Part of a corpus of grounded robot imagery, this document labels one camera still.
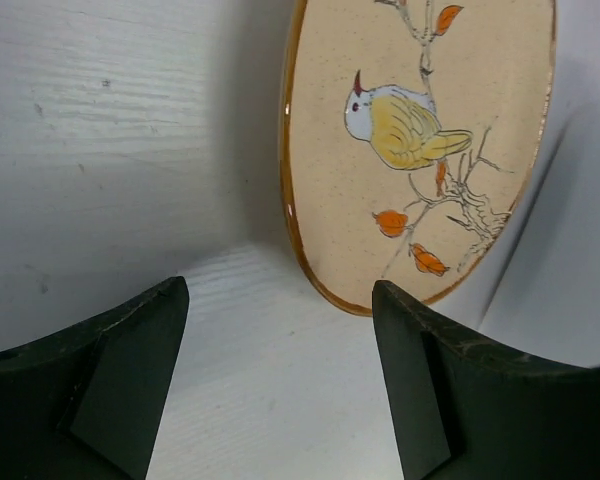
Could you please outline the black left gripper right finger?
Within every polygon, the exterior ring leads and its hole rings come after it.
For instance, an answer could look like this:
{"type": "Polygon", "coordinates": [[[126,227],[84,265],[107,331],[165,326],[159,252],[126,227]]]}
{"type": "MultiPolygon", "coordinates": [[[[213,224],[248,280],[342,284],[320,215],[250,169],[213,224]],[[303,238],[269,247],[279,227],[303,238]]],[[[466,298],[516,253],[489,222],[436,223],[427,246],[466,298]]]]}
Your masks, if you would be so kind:
{"type": "Polygon", "coordinates": [[[407,479],[600,479],[600,366],[499,343],[388,281],[372,312],[407,479]]]}

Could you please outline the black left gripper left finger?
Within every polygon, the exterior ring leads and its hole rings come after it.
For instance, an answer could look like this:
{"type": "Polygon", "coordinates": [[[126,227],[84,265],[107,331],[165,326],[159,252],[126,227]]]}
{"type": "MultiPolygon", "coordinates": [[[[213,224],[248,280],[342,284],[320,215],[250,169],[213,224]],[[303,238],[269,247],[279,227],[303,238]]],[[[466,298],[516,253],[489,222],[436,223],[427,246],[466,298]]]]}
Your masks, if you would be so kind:
{"type": "Polygon", "coordinates": [[[0,479],[143,479],[188,313],[183,277],[0,352],[0,479]]]}

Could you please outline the beige bird motif plate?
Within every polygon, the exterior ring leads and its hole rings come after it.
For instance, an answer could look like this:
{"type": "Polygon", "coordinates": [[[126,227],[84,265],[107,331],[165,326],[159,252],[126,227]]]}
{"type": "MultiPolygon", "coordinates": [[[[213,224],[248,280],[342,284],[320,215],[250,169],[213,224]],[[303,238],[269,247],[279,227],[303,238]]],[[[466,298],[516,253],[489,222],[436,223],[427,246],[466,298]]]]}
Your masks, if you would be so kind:
{"type": "Polygon", "coordinates": [[[551,95],[553,1],[299,1],[280,186],[297,261],[335,307],[388,280],[433,303],[530,180],[551,95]]]}

